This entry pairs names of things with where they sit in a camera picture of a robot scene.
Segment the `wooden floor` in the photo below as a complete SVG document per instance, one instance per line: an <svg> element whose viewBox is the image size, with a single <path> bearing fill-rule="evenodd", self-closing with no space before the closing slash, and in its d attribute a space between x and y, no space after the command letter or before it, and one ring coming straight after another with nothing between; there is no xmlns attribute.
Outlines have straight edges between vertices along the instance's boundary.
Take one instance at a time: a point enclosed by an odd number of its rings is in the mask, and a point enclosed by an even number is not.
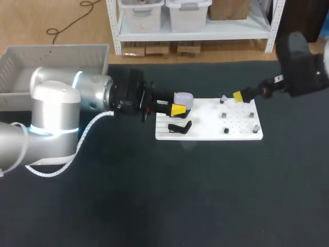
<svg viewBox="0 0 329 247"><path fill-rule="evenodd" d="M0 0L0 55L10 45L51 44L53 37L48 28L63 29L88 12L90 7L80 7L81 0ZM275 52L264 53L265 40L204 42L202 53L196 58L127 58L116 56L110 49L109 63L189 63L234 62L246 60L274 60ZM110 44L112 33L105 0L95 4L94 10L69 29L59 34L56 44ZM323 51L324 41L310 44L311 51Z"/></svg>

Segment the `white metal shelf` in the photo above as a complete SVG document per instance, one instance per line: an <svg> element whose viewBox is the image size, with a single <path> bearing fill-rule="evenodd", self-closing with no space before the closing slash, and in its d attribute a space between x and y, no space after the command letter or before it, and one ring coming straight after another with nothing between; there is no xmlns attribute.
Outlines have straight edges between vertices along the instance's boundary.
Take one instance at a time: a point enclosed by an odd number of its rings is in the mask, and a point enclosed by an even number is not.
<svg viewBox="0 0 329 247"><path fill-rule="evenodd" d="M252 0L246 20L211 21L207 19L206 27L201 32L173 33L171 31L168 8L162 8L161 30L154 33L129 33L123 17L120 41L187 41L187 40L240 40L267 39L270 25L263 15L260 5Z"/></svg>
<svg viewBox="0 0 329 247"><path fill-rule="evenodd" d="M251 0L246 20L212 21L207 19L202 32L173 33L171 31L169 10L162 9L161 30L157 33L129 33L123 14L117 21L116 0L107 0L113 43L117 55L121 54L121 42L127 41L188 41L188 40L239 40L268 39L266 52L272 52L285 0L274 0L275 14L269 25L264 5L269 0Z"/></svg>

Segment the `black cable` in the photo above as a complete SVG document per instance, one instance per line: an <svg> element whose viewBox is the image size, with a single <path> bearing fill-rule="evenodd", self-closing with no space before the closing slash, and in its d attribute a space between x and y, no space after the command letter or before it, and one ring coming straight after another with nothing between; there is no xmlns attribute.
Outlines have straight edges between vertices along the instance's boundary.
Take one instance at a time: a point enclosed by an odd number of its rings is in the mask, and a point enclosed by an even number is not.
<svg viewBox="0 0 329 247"><path fill-rule="evenodd" d="M64 32L67 28L69 28L70 26L72 26L75 22L78 22L79 20L81 20L82 18L84 18L84 17L86 17L87 15L89 15L90 14L90 12L92 12L92 10L94 9L94 5L96 4L96 3L99 3L101 0L97 0L96 2L90 2L90 1L82 1L81 3L80 3L80 6L82 6L82 7L88 7L88 6L91 6L91 9L90 9L90 11L88 12L88 13L86 13L86 14L84 14L83 16L81 16L80 18L78 18L78 19L76 19L74 22L72 22L71 24L69 24L67 27L65 27L63 30L61 30L61 31L58 31L58 29L56 29L56 28L49 28L49 29L47 29L47 31L46 31L46 33L47 34L49 34L49 35L55 35L55 37L53 37L53 40L52 40L52 44L54 44L55 43L55 40L56 40L56 38L57 38L57 36L60 34L60 33L62 33L62 32Z"/></svg>

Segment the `dark table mat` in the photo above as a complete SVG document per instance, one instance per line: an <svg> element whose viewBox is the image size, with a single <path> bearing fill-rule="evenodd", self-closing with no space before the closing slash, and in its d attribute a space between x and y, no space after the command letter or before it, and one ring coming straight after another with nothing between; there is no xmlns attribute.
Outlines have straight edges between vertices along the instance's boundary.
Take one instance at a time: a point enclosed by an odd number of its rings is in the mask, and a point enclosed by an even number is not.
<svg viewBox="0 0 329 247"><path fill-rule="evenodd" d="M109 74L125 80L131 67L196 98L280 72L241 62L111 65ZM155 116L102 119L62 175L21 167L0 179L0 246L328 246L328 106L329 90L257 99L264 138L254 142L157 141ZM83 113L81 128L93 116Z"/></svg>

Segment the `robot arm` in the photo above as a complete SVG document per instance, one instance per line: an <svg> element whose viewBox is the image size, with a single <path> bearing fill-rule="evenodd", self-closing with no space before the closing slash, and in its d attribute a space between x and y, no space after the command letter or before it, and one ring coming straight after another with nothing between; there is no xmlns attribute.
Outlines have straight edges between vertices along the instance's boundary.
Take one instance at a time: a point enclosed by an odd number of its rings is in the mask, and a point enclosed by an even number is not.
<svg viewBox="0 0 329 247"><path fill-rule="evenodd" d="M235 92L236 101L250 102L258 95L269 99L276 91L297 97L329 87L329 43L324 55L313 55L305 37L296 32L278 40L276 51L282 74L264 80L257 88L247 87Z"/></svg>
<svg viewBox="0 0 329 247"><path fill-rule="evenodd" d="M31 77L33 100L29 128L0 122L0 177L17 166L54 177L72 162L90 127L103 116L151 112L184 117L193 106L189 93L159 93L147 86L143 74L131 72L127 83L114 85L110 76L40 67ZM78 142L80 109L102 112L87 126ZM57 172L40 173L30 165L66 164Z"/></svg>

